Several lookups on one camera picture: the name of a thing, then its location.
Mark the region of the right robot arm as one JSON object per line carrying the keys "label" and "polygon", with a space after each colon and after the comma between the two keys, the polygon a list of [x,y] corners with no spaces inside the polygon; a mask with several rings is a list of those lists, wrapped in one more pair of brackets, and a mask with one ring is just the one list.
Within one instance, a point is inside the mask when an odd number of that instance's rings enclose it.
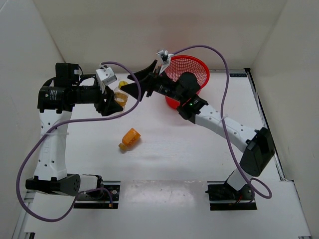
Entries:
{"label": "right robot arm", "polygon": [[155,68],[154,61],[147,68],[134,74],[138,82],[121,87],[135,99],[150,97],[153,92],[164,95],[177,103],[179,115],[193,124],[202,126],[226,139],[228,146],[235,146],[242,154],[235,160],[236,169],[224,184],[224,194],[237,198],[246,185],[256,179],[274,155],[274,142],[270,131],[256,130],[228,118],[198,94],[210,78],[207,66],[194,57],[174,57],[172,62]]}

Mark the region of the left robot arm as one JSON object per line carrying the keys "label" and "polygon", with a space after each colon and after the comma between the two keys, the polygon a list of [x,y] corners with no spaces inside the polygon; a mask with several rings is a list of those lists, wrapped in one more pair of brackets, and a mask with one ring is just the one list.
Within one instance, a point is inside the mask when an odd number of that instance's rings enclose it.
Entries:
{"label": "left robot arm", "polygon": [[46,81],[38,94],[37,108],[44,140],[40,144],[34,175],[25,182],[26,189],[64,196],[87,191],[93,199],[103,197],[105,188],[101,176],[67,172],[66,138],[76,104],[93,104],[103,117],[123,110],[108,86],[116,79],[107,66],[100,67],[93,75],[85,75],[78,64],[56,63],[55,77]]}

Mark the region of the orange plastic bottle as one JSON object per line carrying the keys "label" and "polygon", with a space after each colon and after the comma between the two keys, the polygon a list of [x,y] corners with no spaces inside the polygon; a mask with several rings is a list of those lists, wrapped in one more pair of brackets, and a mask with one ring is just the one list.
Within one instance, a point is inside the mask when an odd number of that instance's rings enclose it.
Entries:
{"label": "orange plastic bottle", "polygon": [[141,135],[134,129],[131,128],[122,138],[122,142],[119,144],[119,148],[122,151],[131,149],[140,139]]}

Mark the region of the clear bottle yellow cap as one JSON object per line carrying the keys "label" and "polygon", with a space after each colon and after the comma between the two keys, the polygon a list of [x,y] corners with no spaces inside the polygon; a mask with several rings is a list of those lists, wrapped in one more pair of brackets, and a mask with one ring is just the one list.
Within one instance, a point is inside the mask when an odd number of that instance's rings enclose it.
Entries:
{"label": "clear bottle yellow cap", "polygon": [[121,90],[122,86],[127,85],[128,82],[120,81],[118,86],[114,89],[114,100],[122,107],[121,112],[117,112],[116,115],[119,115],[125,111],[125,106],[128,101],[129,95]]}

